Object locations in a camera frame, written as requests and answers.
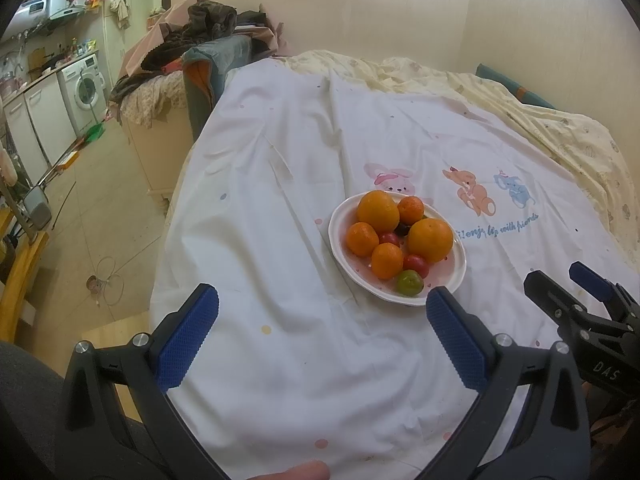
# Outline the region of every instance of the white plate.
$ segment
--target white plate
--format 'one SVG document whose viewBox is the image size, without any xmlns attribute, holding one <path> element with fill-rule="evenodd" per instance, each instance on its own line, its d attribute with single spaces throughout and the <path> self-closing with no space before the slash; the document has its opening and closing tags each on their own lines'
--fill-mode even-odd
<svg viewBox="0 0 640 480">
<path fill-rule="evenodd" d="M 405 197 L 405 195 L 400 193 L 388 192 L 388 194 L 391 195 L 396 203 Z M 424 289 L 417 296 L 408 297 L 399 294 L 395 290 L 395 278 L 384 281 L 378 279 L 373 272 L 371 272 L 370 258 L 359 258 L 348 250 L 344 243 L 344 237 L 347 229 L 358 221 L 356 218 L 356 209 L 358 208 L 360 199 L 364 195 L 366 195 L 366 193 L 360 193 L 342 202 L 335 208 L 331 215 L 331 220 L 329 220 L 329 242 L 331 244 L 331 250 L 334 253 L 335 259 L 338 260 L 338 263 L 349 277 L 358 285 L 366 288 L 369 292 L 383 300 L 409 306 L 424 306 L 427 294 L 435 286 L 444 285 L 450 292 L 454 292 L 460 286 L 462 278 L 465 276 L 466 254 L 465 248 L 462 246 L 462 242 L 460 242 L 453 228 L 451 229 L 453 232 L 453 247 L 451 248 L 451 252 L 444 260 L 431 266 L 429 274 L 424 279 Z M 424 204 L 424 213 L 430 218 L 439 218 L 447 222 L 446 218 L 428 204 Z M 406 253 L 404 240 L 401 242 L 401 248 L 402 251 Z"/>
</svg>

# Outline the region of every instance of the orange cartoon animal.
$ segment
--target orange cartoon animal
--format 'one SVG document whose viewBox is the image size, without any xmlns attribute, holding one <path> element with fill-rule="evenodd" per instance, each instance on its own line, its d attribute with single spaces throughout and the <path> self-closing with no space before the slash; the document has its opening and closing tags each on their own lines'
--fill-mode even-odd
<svg viewBox="0 0 640 480">
<path fill-rule="evenodd" d="M 495 202 L 486 195 L 486 188 L 476 184 L 476 176 L 470 171 L 442 170 L 442 174 L 460 186 L 458 196 L 469 209 L 473 209 L 478 216 L 484 213 L 487 216 L 495 215 Z"/>
</svg>

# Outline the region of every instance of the bowl of fruit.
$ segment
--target bowl of fruit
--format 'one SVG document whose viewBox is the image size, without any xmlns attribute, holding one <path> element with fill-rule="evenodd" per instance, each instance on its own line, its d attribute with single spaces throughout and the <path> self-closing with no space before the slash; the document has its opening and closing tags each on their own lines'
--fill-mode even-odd
<svg viewBox="0 0 640 480">
<path fill-rule="evenodd" d="M 466 272 L 456 232 L 417 196 L 374 190 L 348 198 L 331 216 L 329 242 L 354 282 L 393 303 L 424 306 L 433 287 L 454 292 Z"/>
</svg>

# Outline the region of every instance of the washing machine door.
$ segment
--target washing machine door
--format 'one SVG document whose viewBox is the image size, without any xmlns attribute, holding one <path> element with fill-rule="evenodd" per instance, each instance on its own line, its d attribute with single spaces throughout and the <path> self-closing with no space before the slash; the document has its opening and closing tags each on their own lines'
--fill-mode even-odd
<svg viewBox="0 0 640 480">
<path fill-rule="evenodd" d="M 90 72 L 82 72 L 76 82 L 74 96 L 76 104 L 82 110 L 90 110 L 98 104 L 98 92 L 102 91 L 101 84 L 96 80 L 95 75 Z"/>
</svg>

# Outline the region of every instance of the human hand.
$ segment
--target human hand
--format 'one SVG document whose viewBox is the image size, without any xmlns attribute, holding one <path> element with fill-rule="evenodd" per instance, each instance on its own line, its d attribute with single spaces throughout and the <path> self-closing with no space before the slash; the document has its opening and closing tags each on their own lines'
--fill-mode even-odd
<svg viewBox="0 0 640 480">
<path fill-rule="evenodd" d="M 329 480 L 330 476 L 327 464 L 312 460 L 287 469 L 284 473 L 257 476 L 250 480 Z"/>
</svg>

